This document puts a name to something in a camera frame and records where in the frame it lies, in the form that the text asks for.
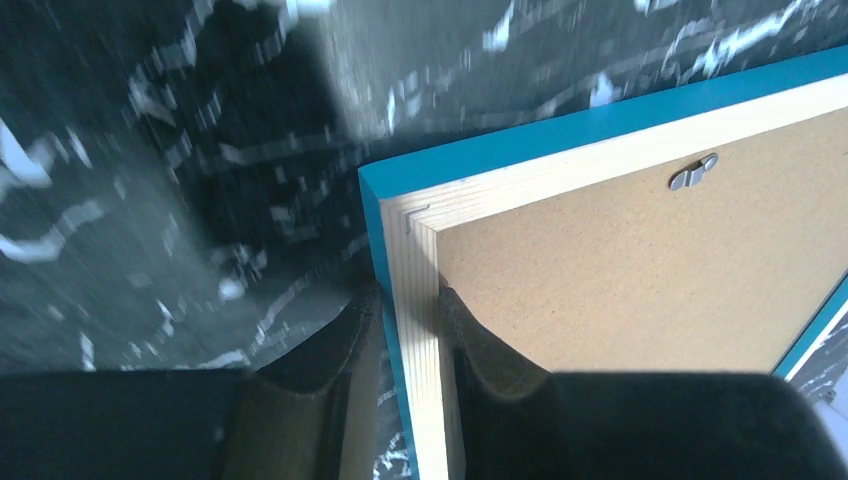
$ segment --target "picture frame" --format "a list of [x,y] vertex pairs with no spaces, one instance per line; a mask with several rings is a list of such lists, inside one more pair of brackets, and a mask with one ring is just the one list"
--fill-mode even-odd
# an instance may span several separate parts
[[[412,470],[426,480],[464,472],[436,319],[438,232],[845,107],[848,47],[839,47],[362,167]],[[776,374],[788,375],[826,326],[814,320]]]

